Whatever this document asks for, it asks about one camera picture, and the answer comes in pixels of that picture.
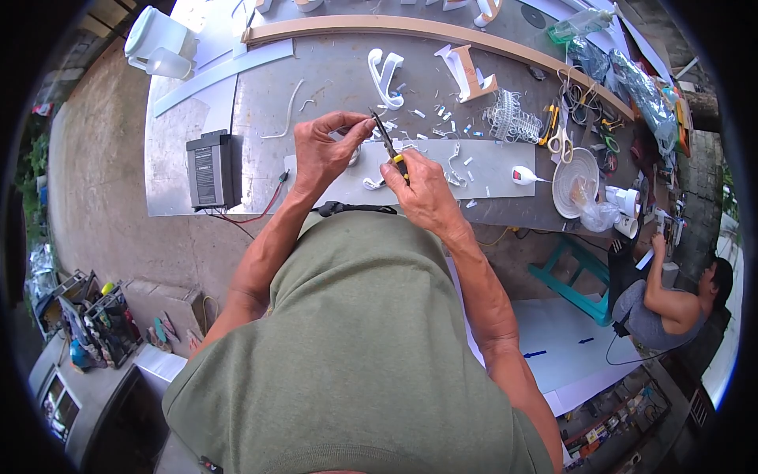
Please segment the tree trunk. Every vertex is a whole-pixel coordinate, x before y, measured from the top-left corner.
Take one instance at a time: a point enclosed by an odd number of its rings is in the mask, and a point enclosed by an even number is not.
[[[719,101],[716,94],[682,91],[692,112],[692,126],[696,130],[721,133]]]

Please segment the hair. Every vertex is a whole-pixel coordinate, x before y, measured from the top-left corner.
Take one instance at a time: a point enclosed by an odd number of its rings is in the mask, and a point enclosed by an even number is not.
[[[713,273],[713,286],[715,286],[719,292],[716,293],[716,298],[713,299],[713,309],[720,310],[726,304],[726,299],[729,298],[731,293],[731,286],[733,283],[731,263],[721,257],[716,257],[716,271]]]

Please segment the metal table top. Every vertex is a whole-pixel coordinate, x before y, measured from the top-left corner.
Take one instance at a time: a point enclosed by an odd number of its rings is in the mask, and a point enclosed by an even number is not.
[[[271,10],[263,17],[256,15],[252,24],[255,26],[263,21],[322,14],[370,14],[371,8],[376,4],[377,2],[327,0],[313,12],[302,14],[296,10],[293,2],[274,2]],[[487,33],[520,42],[555,58],[563,58],[564,48],[552,44],[544,31],[531,26],[524,19],[521,7],[522,4],[515,0],[503,0],[500,14],[487,26]],[[423,2],[400,5],[399,2],[384,0],[377,13],[422,17],[473,27],[473,18],[479,15],[479,10],[475,2],[466,8],[443,12],[442,2],[425,7]],[[547,25],[555,22],[546,15],[544,17]],[[450,94],[457,93],[459,88],[443,61],[434,56],[446,44],[432,39],[384,34],[309,36],[296,40],[294,58],[285,58],[239,74],[231,133],[235,136],[234,155],[241,156],[241,161],[234,163],[235,194],[241,203],[229,213],[256,214],[265,209],[278,184],[277,179],[284,171],[284,157],[295,152],[292,129],[296,122],[308,121],[337,109],[367,111],[368,106],[375,107],[381,103],[368,73],[367,57],[373,48],[382,49],[385,56],[389,52],[395,52],[405,58],[403,67],[396,71],[392,86],[407,84],[403,90],[406,102],[400,110],[388,111],[384,115],[386,119],[396,118],[394,123],[399,126],[398,130],[407,131],[411,137],[417,133],[436,137],[431,133],[431,128],[442,120],[434,114],[433,109],[436,104],[443,104],[446,110],[453,112],[451,120],[456,121],[459,129],[470,123],[473,124],[471,131],[484,132],[485,136],[481,140],[493,140],[489,136],[488,125],[481,120],[481,111],[492,103],[493,96],[473,99],[465,104],[455,101],[456,94]],[[558,93],[560,83],[554,74],[548,74],[548,78],[540,82],[529,74],[521,62],[478,49],[471,49],[471,58],[484,76],[495,74],[499,86],[522,93],[520,102],[524,111],[540,116],[543,107]],[[305,79],[305,82],[293,103],[288,134],[275,139],[259,138],[280,133],[284,129],[287,104],[300,79]],[[199,138],[208,107],[191,99],[159,118],[152,117],[154,101],[177,84],[178,81],[165,77],[154,77],[150,84],[145,174],[148,211],[151,216],[193,213],[186,173],[185,143]],[[309,103],[302,111],[298,111],[307,99],[315,101],[315,104]],[[424,119],[409,114],[408,111],[415,108],[427,114],[427,117]],[[449,130],[449,122],[439,128]],[[584,128],[570,123],[568,129],[569,132],[574,131],[575,142],[578,144]],[[404,135],[398,130],[393,130],[390,135],[403,138]],[[636,168],[629,160],[631,128],[617,129],[616,132],[616,140],[622,152],[619,154],[619,169],[609,179],[609,184],[629,187],[637,175]],[[594,134],[592,140],[600,141]],[[536,152],[537,175],[552,177],[555,164],[550,161],[550,153],[543,147],[537,147]],[[284,191],[272,209],[278,207],[286,193]],[[463,213],[473,222],[548,231],[564,230],[567,221],[555,210],[549,184],[538,184],[534,197],[478,199],[477,206],[463,209]],[[571,231],[592,234],[586,229]]]

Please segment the concrete floor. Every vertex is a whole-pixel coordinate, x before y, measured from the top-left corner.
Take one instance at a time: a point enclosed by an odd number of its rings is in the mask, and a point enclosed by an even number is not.
[[[149,76],[128,66],[122,51],[119,39],[53,121],[49,208],[61,265],[66,272],[94,269],[101,281],[139,278],[199,288],[223,305],[249,238],[205,216],[148,217],[143,143]],[[267,221],[246,229],[255,236]],[[475,225],[475,232],[489,243],[503,228]],[[527,271],[528,263],[547,260],[556,238],[533,232],[517,240],[509,232],[496,246],[483,247],[512,299],[556,296]],[[556,276],[568,279],[571,267],[563,265]],[[578,289],[602,290],[597,283],[583,275]]]

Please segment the red wire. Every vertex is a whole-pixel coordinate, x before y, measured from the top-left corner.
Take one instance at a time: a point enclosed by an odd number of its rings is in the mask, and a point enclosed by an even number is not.
[[[266,206],[266,210],[264,210],[263,213],[260,214],[258,217],[247,219],[245,221],[235,221],[234,219],[229,219],[226,214],[221,214],[221,217],[225,221],[233,222],[235,224],[247,224],[248,222],[253,222],[259,219],[263,219],[264,216],[266,216],[266,213],[268,212],[268,210],[271,209],[271,207],[274,205],[274,201],[277,200],[277,197],[279,196],[279,190],[281,189],[282,184],[283,184],[283,181],[279,181],[279,184],[277,185],[277,189],[274,191],[274,196],[271,198],[271,201],[268,202],[268,206]]]

